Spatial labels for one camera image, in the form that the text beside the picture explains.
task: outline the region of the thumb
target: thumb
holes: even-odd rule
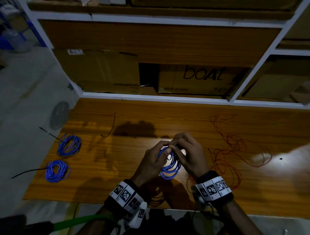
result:
[[[187,166],[187,160],[186,160],[185,155],[182,153],[182,151],[175,145],[169,145],[169,148],[171,148],[175,152],[175,154],[178,156],[181,165]]]
[[[170,152],[172,151],[171,148],[167,148],[158,158],[157,162],[160,167],[163,167],[167,163],[167,157],[169,156]]]

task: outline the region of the person's left hand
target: person's left hand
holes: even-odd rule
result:
[[[153,148],[146,150],[145,155],[137,168],[134,176],[131,180],[138,186],[141,187],[146,182],[156,178],[162,167],[167,163],[167,157],[169,156],[171,149],[167,148],[158,157],[158,154],[163,146],[168,146],[170,141],[159,141]]]

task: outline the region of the hand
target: hand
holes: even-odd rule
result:
[[[176,146],[177,144],[185,149],[186,156]],[[210,170],[201,144],[190,134],[186,132],[176,134],[170,142],[169,148],[171,148],[179,157],[185,170],[196,179]]]
[[[169,156],[171,149],[167,148],[158,157],[158,154],[163,146],[168,146],[169,141],[159,141],[153,148],[146,150],[145,155],[138,166],[137,171],[131,180],[138,186],[141,187],[146,182],[156,178],[163,166],[167,163],[167,157]]]

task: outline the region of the wristband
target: wristband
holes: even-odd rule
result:
[[[196,188],[205,202],[219,207],[233,200],[231,189],[216,171],[209,171],[197,179]]]
[[[105,200],[104,206],[117,218],[131,217],[143,202],[138,187],[131,180],[120,182]]]

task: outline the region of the blue wire coil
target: blue wire coil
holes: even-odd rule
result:
[[[165,147],[165,148],[163,148],[163,149],[159,152],[158,158],[160,157],[160,155],[161,155],[167,148],[168,148],[168,147]],[[164,167],[162,168],[162,170],[160,171],[160,176],[161,176],[162,178],[164,178],[165,180],[171,180],[171,179],[173,179],[173,178],[176,176],[176,174],[178,173],[179,169],[181,168],[181,163],[179,162],[179,159],[178,159],[178,157],[176,156],[176,154],[175,154],[173,151],[171,151],[171,152],[170,152],[170,155],[171,155],[171,158],[168,159],[168,160],[171,160],[171,163],[170,163],[168,166],[164,166]],[[168,173],[168,174],[169,174],[169,173],[174,173],[174,174],[171,175],[171,176],[167,176],[167,175],[165,175],[164,173]]]
[[[80,151],[81,148],[81,138],[75,135],[69,135],[66,137],[68,133],[64,134],[58,143],[57,154],[59,156],[67,157],[71,155],[75,155]]]
[[[58,171],[56,173],[53,171],[54,166],[58,166]],[[45,179],[50,183],[57,183],[66,179],[70,175],[70,172],[71,168],[67,164],[61,160],[55,160],[46,164]]]

